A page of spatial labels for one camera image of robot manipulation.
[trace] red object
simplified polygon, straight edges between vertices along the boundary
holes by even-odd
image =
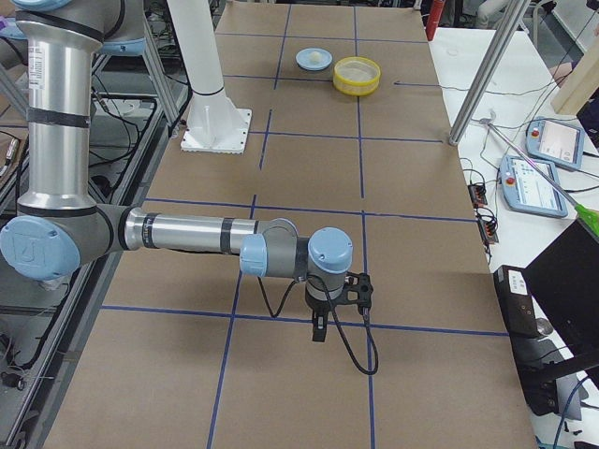
[[[439,26],[439,20],[441,19],[441,13],[443,7],[446,5],[446,0],[434,0],[431,6],[431,14],[427,20],[427,39],[429,42],[434,38],[434,34]]]

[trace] white stand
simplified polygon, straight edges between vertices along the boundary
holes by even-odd
[[[208,0],[168,0],[168,7],[194,90],[183,150],[242,153],[252,111],[226,96]]]

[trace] black bracket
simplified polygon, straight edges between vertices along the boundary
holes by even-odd
[[[357,306],[358,313],[365,321],[370,320],[370,309],[373,305],[373,285],[371,277],[366,273],[347,273],[341,294],[332,299],[332,308],[337,306]],[[327,337],[327,321],[331,306],[328,301],[316,299],[306,290],[306,303],[312,309],[312,341],[325,341]]]

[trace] blue joint cap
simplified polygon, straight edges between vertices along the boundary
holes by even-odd
[[[328,274],[343,274],[352,266],[354,245],[341,229],[325,227],[316,231],[308,242],[308,255]]]
[[[263,278],[269,265],[266,241],[262,234],[250,234],[243,239],[240,269],[243,274]]]
[[[105,42],[99,53],[109,56],[141,56],[145,50],[146,39],[142,37],[135,40]]]
[[[40,217],[13,218],[0,231],[0,251],[8,264],[36,281],[71,274],[80,266],[73,239],[58,225]]]
[[[71,3],[71,0],[12,0],[15,6],[26,11],[54,11]]]
[[[8,26],[0,30],[0,37],[13,40],[27,40],[27,36],[17,26],[17,21],[13,17],[7,18]]]

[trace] label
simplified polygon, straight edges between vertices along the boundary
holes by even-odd
[[[509,269],[507,271],[507,278],[509,279],[509,290],[516,295],[524,295],[528,294],[526,290],[526,282],[522,277],[522,273],[519,271],[514,271],[513,269]]]
[[[44,49],[29,47],[29,89],[44,88]]]

